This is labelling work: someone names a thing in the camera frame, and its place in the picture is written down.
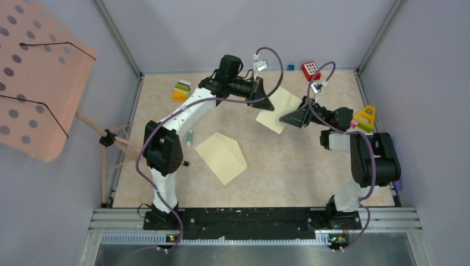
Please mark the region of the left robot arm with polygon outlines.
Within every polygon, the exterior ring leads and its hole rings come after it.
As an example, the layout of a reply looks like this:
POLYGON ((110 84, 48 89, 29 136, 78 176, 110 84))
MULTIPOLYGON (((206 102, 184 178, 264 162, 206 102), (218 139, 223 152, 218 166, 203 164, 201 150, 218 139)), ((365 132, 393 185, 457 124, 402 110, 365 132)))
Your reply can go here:
POLYGON ((175 172, 183 163, 181 138, 208 111, 230 96, 235 103, 243 103, 256 109, 274 111, 275 107, 263 87, 259 72, 268 63, 254 55, 253 75, 245 80, 239 76, 243 63, 239 57, 224 55, 219 67, 209 77, 200 81, 191 96, 172 114, 159 122, 149 121, 145 126, 144 145, 139 158, 145 158, 151 170, 147 178, 155 196, 149 214, 164 229, 173 228, 180 218, 176 208, 175 172))

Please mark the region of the letter sheet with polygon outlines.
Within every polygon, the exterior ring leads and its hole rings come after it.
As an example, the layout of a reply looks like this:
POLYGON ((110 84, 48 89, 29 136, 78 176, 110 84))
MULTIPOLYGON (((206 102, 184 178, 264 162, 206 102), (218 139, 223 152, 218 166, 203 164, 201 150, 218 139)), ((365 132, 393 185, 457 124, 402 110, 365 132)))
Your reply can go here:
POLYGON ((274 106, 274 111, 262 110, 256 117, 256 121, 275 133, 281 134, 285 123, 279 121, 280 117, 295 111, 302 100, 282 87, 279 87, 269 100, 274 106))

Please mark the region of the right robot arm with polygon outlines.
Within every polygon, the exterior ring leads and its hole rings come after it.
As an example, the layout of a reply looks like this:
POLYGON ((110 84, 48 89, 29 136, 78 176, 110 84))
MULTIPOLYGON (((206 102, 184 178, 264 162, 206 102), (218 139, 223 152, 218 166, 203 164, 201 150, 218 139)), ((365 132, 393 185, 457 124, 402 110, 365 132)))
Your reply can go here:
POLYGON ((401 178, 401 166, 391 135, 349 131, 352 120, 352 109, 340 107, 330 111, 306 96, 296 110, 279 118, 280 122, 299 128, 312 122, 327 126, 320 135, 322 147, 350 154, 352 178, 341 192, 330 197, 326 205, 324 222, 331 228, 340 228, 353 221, 362 198, 370 195, 375 187, 387 186, 401 178))

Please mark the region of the yellow envelope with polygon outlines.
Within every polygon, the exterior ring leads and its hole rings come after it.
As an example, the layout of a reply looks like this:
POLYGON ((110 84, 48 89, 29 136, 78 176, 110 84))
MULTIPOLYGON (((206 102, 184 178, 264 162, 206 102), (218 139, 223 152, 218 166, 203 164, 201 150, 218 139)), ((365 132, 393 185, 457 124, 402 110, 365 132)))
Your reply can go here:
POLYGON ((238 142, 219 132, 196 146, 195 151, 224 185, 248 166, 238 142))

